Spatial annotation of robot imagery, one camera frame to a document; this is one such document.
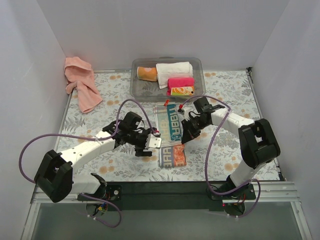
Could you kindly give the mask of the rabbit print towel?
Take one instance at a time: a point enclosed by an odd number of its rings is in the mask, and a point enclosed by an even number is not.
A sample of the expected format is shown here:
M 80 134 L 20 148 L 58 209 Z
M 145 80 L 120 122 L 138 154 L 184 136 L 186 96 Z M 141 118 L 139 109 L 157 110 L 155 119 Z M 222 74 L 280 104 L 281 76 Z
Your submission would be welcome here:
M 161 168 L 177 168 L 187 165 L 185 146 L 182 144 L 182 126 L 176 105 L 155 105 L 154 115 L 156 127 L 162 139 L 159 150 L 159 166 Z

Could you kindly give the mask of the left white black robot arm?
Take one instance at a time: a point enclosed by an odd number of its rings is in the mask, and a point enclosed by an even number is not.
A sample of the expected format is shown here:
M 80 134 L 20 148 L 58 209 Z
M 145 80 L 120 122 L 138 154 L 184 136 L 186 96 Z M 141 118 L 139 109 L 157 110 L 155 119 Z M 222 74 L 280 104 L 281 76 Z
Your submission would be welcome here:
M 85 141 L 70 149 L 48 151 L 34 177 L 36 185 L 53 203 L 58 203 L 69 194 L 86 194 L 95 200 L 107 198 L 107 181 L 96 173 L 76 176 L 75 173 L 98 156 L 130 144 L 137 157 L 152 156 L 152 149 L 161 146 L 162 139 L 155 127 L 140 127 L 142 118 L 130 111 L 124 119 L 105 126 L 92 141 Z

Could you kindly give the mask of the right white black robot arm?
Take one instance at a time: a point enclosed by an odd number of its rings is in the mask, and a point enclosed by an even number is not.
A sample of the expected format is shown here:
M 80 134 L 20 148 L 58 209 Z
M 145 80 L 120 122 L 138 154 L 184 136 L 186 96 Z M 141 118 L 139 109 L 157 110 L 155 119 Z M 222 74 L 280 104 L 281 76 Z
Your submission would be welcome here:
M 255 178 L 256 173 L 266 164 L 277 158 L 280 147 L 269 121 L 242 117 L 232 112 L 231 107 L 219 101 L 212 105 L 206 95 L 194 97 L 196 112 L 185 110 L 179 106 L 178 112 L 184 116 L 182 125 L 182 144 L 186 144 L 200 136 L 201 131 L 210 126 L 218 130 L 224 129 L 239 139 L 242 160 L 226 182 L 218 189 L 209 184 L 208 190 L 216 196 L 229 196 L 237 199 L 245 192 Z

